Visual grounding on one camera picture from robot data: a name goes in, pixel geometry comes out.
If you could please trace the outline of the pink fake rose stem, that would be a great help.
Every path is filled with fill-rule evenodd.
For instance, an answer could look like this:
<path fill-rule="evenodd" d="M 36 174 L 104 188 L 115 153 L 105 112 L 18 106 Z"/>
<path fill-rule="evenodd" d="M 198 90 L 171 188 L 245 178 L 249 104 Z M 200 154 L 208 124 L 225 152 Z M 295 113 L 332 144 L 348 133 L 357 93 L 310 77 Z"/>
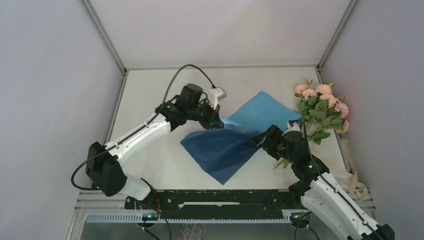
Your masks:
<path fill-rule="evenodd" d="M 307 132 L 309 142 L 320 145 L 331 135 L 329 130 L 339 134 L 349 130 L 349 107 L 343 102 L 343 95 L 333 95 L 334 83 L 318 84 L 316 87 L 312 87 L 312 83 L 311 79 L 307 79 L 306 83 L 298 84 L 294 95 L 300 99 L 297 112 L 305 122 L 300 129 Z"/>

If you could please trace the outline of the blue wrapping paper sheet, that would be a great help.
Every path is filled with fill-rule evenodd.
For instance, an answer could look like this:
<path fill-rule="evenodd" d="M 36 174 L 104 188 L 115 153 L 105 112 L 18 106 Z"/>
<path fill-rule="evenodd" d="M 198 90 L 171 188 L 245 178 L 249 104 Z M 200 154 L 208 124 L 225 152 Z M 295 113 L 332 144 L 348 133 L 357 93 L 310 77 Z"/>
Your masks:
<path fill-rule="evenodd" d="M 189 133 L 180 144 L 200 168 L 224 185 L 258 150 L 252 138 L 272 125 L 282 131 L 301 115 L 260 91 L 228 118 L 223 128 Z"/>

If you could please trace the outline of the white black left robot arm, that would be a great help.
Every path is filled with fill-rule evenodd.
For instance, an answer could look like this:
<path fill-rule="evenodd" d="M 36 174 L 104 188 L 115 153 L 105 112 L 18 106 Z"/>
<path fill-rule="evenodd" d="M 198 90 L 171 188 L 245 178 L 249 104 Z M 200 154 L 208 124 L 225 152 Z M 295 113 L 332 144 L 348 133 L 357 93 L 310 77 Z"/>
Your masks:
<path fill-rule="evenodd" d="M 145 209 L 153 207 L 157 200 L 154 187 L 126 173 L 125 166 L 139 151 L 188 121 L 198 122 L 206 130 L 223 128 L 219 101 L 226 95 L 221 87 L 206 93 L 200 86 L 188 83 L 180 94 L 163 102 L 150 118 L 125 135 L 105 144 L 93 143 L 88 152 L 87 176 L 107 197 L 125 195 Z"/>

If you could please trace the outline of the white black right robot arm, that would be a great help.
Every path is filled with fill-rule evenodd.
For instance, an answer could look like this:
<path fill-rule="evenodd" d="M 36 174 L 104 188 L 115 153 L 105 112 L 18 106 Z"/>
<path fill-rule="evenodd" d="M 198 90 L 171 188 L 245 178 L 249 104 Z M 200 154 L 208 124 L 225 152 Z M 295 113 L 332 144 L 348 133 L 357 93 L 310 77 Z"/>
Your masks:
<path fill-rule="evenodd" d="M 307 136 L 295 121 L 283 131 L 271 125 L 251 141 L 276 160 L 287 160 L 298 182 L 289 187 L 289 203 L 315 214 L 341 240 L 393 240 L 394 230 L 379 224 L 343 190 L 329 168 L 311 153 Z"/>

